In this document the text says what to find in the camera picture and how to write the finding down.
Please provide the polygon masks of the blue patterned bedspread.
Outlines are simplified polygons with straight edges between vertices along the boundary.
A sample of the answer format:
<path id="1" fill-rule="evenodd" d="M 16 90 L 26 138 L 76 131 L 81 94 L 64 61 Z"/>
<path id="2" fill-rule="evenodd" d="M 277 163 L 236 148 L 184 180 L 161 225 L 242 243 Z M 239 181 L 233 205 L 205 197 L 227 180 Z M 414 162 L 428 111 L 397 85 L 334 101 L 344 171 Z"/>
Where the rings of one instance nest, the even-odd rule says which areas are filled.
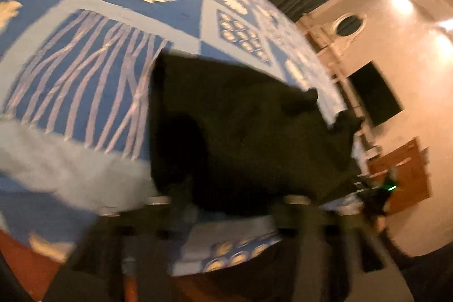
<path id="1" fill-rule="evenodd" d="M 102 211 L 154 193 L 148 81 L 171 48 L 316 88 L 345 104 L 268 0 L 1 0 L 1 229 L 55 261 Z"/>

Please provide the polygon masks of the black wall television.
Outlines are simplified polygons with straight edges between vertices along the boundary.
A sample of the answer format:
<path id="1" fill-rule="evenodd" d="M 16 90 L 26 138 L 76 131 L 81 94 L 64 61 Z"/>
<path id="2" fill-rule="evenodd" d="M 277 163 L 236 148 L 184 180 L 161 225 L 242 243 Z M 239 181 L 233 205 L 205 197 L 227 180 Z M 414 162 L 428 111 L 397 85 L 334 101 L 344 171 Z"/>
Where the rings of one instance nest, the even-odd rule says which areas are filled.
<path id="1" fill-rule="evenodd" d="M 348 80 L 374 127 L 403 111 L 397 96 L 372 61 L 349 75 Z"/>

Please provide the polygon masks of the black pants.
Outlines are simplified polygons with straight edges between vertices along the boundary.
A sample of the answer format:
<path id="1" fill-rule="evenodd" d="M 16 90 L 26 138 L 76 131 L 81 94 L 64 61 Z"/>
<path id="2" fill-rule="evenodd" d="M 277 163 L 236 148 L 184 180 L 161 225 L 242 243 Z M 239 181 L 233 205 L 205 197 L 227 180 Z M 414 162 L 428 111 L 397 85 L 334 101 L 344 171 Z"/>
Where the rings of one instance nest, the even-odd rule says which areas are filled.
<path id="1" fill-rule="evenodd" d="M 327 123 L 315 89 L 238 64 L 160 53 L 150 82 L 151 176 L 207 214 L 264 215 L 286 196 L 321 205 L 353 191 L 361 120 Z"/>

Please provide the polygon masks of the brown wooden door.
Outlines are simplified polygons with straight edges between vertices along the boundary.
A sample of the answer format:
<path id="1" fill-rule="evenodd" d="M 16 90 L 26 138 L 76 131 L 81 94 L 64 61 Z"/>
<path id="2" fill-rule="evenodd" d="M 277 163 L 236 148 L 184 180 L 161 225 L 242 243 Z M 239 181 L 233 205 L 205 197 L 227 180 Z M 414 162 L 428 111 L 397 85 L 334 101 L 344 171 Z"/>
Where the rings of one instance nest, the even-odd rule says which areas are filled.
<path id="1" fill-rule="evenodd" d="M 392 152 L 367 162 L 370 176 L 382 183 L 391 168 L 396 168 L 396 189 L 391 191 L 388 213 L 405 211 L 431 197 L 425 160 L 418 139 L 413 138 Z"/>

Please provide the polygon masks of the oval wall mirror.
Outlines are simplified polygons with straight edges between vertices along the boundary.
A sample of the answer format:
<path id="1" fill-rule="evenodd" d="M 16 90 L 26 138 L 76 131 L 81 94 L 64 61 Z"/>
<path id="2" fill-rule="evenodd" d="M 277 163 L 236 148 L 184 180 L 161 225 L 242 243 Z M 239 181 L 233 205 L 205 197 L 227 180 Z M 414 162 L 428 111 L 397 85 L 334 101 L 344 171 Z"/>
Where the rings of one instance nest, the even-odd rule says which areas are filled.
<path id="1" fill-rule="evenodd" d="M 355 37 L 365 26 L 365 14 L 347 13 L 333 22 L 332 33 L 338 38 Z"/>

